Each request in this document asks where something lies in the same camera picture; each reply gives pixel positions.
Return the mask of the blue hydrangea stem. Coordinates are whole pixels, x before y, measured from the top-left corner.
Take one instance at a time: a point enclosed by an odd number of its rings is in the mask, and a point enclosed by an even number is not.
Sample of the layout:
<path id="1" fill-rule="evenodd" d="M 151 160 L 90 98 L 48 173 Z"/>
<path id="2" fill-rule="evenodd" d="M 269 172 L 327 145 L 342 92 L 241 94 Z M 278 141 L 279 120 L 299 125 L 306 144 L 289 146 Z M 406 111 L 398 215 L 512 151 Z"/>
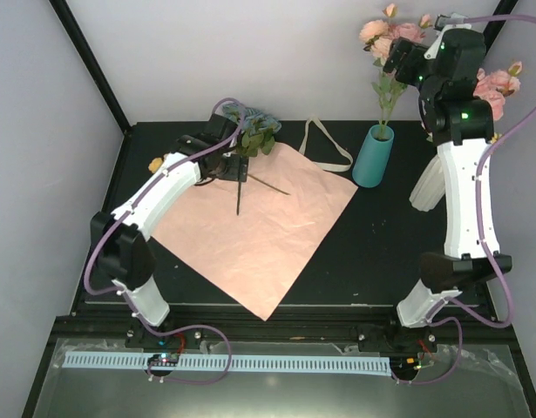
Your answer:
<path id="1" fill-rule="evenodd" d="M 251 107 L 245 108 L 242 130 L 231 151 L 239 156 L 239 179 L 237 185 L 236 214 L 241 211 L 242 185 L 247 176 L 248 161 L 260 153 L 269 155 L 275 147 L 275 134 L 282 124 L 274 116 Z"/>

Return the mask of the cream ribbon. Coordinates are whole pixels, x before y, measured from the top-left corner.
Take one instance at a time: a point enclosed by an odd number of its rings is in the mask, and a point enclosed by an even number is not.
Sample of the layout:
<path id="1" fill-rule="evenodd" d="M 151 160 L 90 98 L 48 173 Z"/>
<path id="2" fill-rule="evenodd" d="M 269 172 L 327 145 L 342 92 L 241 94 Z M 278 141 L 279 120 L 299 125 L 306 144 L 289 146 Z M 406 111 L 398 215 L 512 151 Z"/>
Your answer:
<path id="1" fill-rule="evenodd" d="M 321 170 L 325 172 L 332 173 L 346 173 L 353 165 L 354 159 L 349 151 L 343 148 L 329 133 L 326 129 L 323 122 L 316 116 L 309 117 L 304 124 L 304 131 L 302 141 L 300 143 L 298 152 L 302 156 L 306 156 L 307 146 L 309 145 L 310 139 L 310 128 L 314 126 L 318 131 L 319 136 L 315 139 L 317 140 L 315 148 L 321 151 L 334 151 L 339 157 L 344 159 L 344 163 L 331 163 L 323 162 L 320 160 L 313 160 L 313 163 L 317 165 Z"/>

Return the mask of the yellow rose stem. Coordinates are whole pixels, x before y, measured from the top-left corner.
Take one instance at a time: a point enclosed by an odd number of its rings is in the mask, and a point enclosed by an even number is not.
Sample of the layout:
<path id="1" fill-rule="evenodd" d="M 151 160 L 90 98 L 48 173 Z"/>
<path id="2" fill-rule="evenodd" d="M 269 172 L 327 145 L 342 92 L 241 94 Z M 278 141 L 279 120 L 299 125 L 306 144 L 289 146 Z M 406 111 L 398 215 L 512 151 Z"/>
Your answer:
<path id="1" fill-rule="evenodd" d="M 164 153 L 163 156 L 161 157 L 157 157 L 157 158 L 154 158 L 150 164 L 148 165 L 148 170 L 151 172 L 151 173 L 156 173 L 159 168 L 166 162 L 166 158 L 168 155 L 170 154 L 173 154 L 173 153 L 176 153 L 176 152 L 180 152 L 181 150 L 183 150 L 186 145 L 187 145 L 187 141 L 190 139 L 190 136 L 189 135 L 183 135 L 177 139 L 175 139 L 168 147 L 167 147 L 167 150 L 166 152 Z"/>

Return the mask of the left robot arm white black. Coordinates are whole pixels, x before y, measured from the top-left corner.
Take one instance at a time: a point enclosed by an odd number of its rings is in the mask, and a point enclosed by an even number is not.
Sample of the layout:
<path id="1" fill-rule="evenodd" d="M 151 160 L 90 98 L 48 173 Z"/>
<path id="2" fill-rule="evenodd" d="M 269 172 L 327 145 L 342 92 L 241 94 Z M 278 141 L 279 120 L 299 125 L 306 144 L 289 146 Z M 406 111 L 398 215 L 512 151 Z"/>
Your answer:
<path id="1" fill-rule="evenodd" d="M 91 295 L 115 292 L 146 324 L 145 337 L 167 347 L 175 325 L 166 320 L 170 307 L 153 277 L 155 258 L 149 240 L 159 221 L 190 187 L 230 171 L 229 150 L 243 122 L 214 113 L 202 132 L 174 140 L 159 167 L 125 203 L 112 212 L 97 212 L 90 223 L 92 253 L 84 272 Z"/>

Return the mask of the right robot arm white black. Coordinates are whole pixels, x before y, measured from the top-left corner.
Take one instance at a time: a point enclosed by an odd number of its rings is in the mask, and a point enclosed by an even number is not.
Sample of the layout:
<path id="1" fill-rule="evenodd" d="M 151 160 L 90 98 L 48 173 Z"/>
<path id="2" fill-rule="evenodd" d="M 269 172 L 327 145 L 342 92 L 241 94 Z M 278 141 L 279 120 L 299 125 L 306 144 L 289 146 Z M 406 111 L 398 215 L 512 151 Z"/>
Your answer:
<path id="1" fill-rule="evenodd" d="M 485 53 L 481 33 L 469 24 L 447 24 L 430 46 L 404 37 L 393 41 L 383 65 L 385 73 L 419 92 L 419 113 L 444 174 L 447 216 L 443 252 L 422 255 L 419 281 L 398 303 L 399 320 L 384 330 L 396 351 L 411 346 L 415 328 L 428 327 L 467 287 L 512 269 L 492 219 L 492 108 L 474 94 Z"/>

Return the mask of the pink wrapping paper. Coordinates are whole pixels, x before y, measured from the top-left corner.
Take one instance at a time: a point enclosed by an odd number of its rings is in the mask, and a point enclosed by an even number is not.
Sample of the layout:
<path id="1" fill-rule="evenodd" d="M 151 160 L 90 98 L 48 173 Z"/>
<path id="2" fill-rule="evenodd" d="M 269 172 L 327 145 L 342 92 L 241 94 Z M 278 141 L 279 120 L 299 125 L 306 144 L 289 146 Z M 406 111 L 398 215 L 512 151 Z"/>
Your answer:
<path id="1" fill-rule="evenodd" d="M 248 311 L 267 320 L 357 187 L 285 144 L 253 158 L 243 187 L 187 189 L 153 237 Z"/>

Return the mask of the pink rose stem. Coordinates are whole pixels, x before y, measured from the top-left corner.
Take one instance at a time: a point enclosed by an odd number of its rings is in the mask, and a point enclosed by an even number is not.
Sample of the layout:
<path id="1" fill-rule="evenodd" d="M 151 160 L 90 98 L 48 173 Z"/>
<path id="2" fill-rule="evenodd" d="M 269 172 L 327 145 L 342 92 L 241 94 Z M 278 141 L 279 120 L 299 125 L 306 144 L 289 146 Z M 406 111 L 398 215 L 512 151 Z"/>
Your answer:
<path id="1" fill-rule="evenodd" d="M 394 35 L 393 19 L 397 14 L 397 6 L 389 4 L 384 10 L 385 19 L 372 20 L 366 23 L 359 34 L 359 40 L 364 44 L 363 50 L 374 58 L 373 65 L 378 68 L 378 79 L 372 82 L 372 88 L 378 97 L 380 117 L 374 138 L 387 140 L 390 135 L 386 127 L 395 109 L 398 99 L 404 94 L 407 85 L 396 81 L 391 73 L 383 70 L 390 55 L 390 48 L 397 38 Z"/>
<path id="2" fill-rule="evenodd" d="M 422 15 L 417 24 L 403 23 L 393 24 L 390 27 L 393 39 L 400 37 L 410 40 L 414 43 L 421 43 L 425 38 L 425 30 L 431 27 L 431 15 Z"/>

